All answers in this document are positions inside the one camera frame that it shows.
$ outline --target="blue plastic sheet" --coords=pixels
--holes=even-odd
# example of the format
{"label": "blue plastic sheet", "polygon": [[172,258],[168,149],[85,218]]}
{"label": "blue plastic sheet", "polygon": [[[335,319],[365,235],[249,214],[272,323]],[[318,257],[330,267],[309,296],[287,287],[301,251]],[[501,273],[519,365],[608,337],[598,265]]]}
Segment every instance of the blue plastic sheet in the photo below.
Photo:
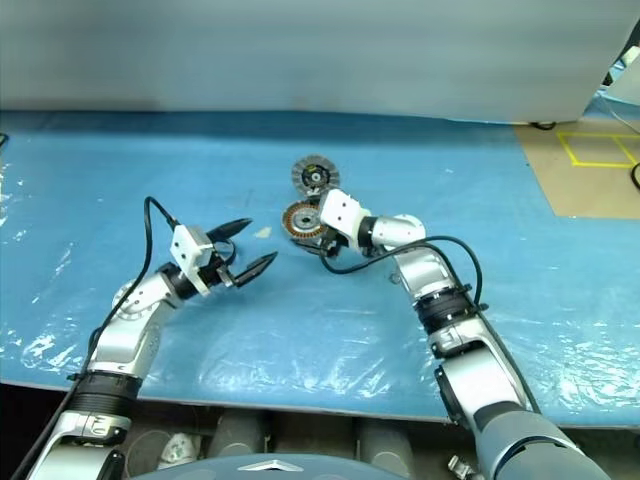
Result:
{"label": "blue plastic sheet", "polygon": [[[557,218],[507,126],[330,114],[4,113],[3,382],[65,388],[114,292],[142,262],[142,200],[186,224],[240,217],[241,290],[166,325],[142,396],[202,404],[444,418],[434,361],[392,262],[332,276],[280,226],[294,161],[321,153],[376,214],[409,213],[476,250],[488,318],[543,411],[640,424],[640,222]],[[155,222],[154,265],[170,235]],[[465,256],[451,253],[472,282]],[[359,260],[345,256],[342,262]]]}

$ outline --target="brown cardboard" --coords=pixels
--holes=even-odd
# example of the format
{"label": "brown cardboard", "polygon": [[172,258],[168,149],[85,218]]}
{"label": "brown cardboard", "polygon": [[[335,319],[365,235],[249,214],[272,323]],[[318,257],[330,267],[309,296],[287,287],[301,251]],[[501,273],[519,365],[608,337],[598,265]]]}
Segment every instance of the brown cardboard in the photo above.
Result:
{"label": "brown cardboard", "polygon": [[602,118],[549,131],[514,128],[556,215],[640,219],[640,192],[629,178],[640,163],[640,135]]}

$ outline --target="metal gear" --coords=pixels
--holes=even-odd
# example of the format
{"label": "metal gear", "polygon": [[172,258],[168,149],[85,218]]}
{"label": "metal gear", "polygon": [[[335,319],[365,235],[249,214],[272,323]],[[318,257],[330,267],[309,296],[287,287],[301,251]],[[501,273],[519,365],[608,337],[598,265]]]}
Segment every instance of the metal gear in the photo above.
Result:
{"label": "metal gear", "polygon": [[293,238],[315,238],[322,235],[325,226],[320,223],[320,210],[317,205],[296,202],[282,215],[282,226]]}
{"label": "metal gear", "polygon": [[340,186],[338,169],[322,155],[308,155],[298,160],[291,170],[291,179],[296,189],[308,198]]}

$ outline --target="silver robot arm segment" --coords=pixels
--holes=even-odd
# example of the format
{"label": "silver robot arm segment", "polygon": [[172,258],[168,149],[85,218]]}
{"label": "silver robot arm segment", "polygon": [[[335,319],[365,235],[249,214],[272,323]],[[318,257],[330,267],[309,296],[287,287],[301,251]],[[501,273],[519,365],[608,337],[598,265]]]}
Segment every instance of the silver robot arm segment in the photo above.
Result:
{"label": "silver robot arm segment", "polygon": [[534,403],[515,365],[417,218],[371,216],[334,189],[321,201],[320,219],[361,252],[414,244],[393,258],[429,347],[441,360],[435,376],[449,417],[473,433],[486,479],[609,478],[555,425],[527,410]]}
{"label": "silver robot arm segment", "polygon": [[[29,479],[121,477],[124,456],[115,447],[131,428],[131,411],[158,352],[165,321],[186,299],[208,295],[220,283],[241,287],[275,259],[274,252],[251,263],[240,275],[229,271],[233,259],[223,259],[214,243],[229,243],[229,237],[249,223],[248,219],[237,220],[208,233],[198,227],[175,227],[171,253],[177,265],[165,264],[143,280],[99,333],[87,370],[67,409],[58,417]],[[130,286],[131,282],[118,291],[114,306]]]}

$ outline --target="table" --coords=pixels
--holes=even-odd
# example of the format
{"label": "table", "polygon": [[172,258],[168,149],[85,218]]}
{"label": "table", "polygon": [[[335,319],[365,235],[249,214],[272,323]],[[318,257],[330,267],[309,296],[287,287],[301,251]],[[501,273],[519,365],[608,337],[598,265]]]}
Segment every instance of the table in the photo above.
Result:
{"label": "table", "polygon": [[[332,276],[281,228],[290,168],[334,161],[376,214],[456,235],[485,273],[488,318],[542,410],[568,425],[640,425],[640,222],[555,217],[509,126],[311,113],[5,112],[3,382],[67,388],[89,333],[140,268],[142,200],[205,229],[254,219],[236,271],[263,277],[188,303],[141,390],[196,404],[446,416],[426,338],[392,262]],[[169,260],[155,221],[153,265]],[[447,248],[463,280],[468,260]],[[346,256],[345,263],[355,261]]]}

